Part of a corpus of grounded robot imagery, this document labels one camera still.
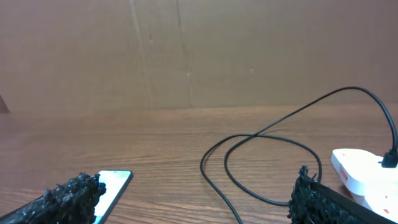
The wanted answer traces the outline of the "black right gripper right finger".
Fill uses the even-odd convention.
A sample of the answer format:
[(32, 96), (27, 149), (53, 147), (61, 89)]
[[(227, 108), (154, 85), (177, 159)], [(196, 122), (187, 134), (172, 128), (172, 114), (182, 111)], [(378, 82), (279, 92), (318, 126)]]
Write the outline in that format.
[(388, 224), (389, 220), (353, 202), (308, 175), (308, 167), (299, 177), (288, 203), (287, 218), (293, 224)]

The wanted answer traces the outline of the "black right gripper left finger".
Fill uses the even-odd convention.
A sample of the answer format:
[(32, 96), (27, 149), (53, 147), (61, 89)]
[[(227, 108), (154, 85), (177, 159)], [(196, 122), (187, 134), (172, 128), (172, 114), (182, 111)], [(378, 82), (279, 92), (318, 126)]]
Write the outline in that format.
[(1, 223), (12, 224), (92, 224), (95, 207), (106, 192), (100, 175), (84, 172), (28, 204), (1, 217)]

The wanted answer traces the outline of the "Samsung Galaxy smartphone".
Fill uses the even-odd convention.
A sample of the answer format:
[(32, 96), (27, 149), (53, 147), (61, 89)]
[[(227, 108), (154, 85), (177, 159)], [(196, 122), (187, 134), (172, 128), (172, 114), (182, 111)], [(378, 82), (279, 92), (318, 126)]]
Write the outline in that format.
[(93, 224), (104, 224), (133, 178), (131, 170), (101, 170), (99, 182), (105, 184), (106, 191), (95, 206)]

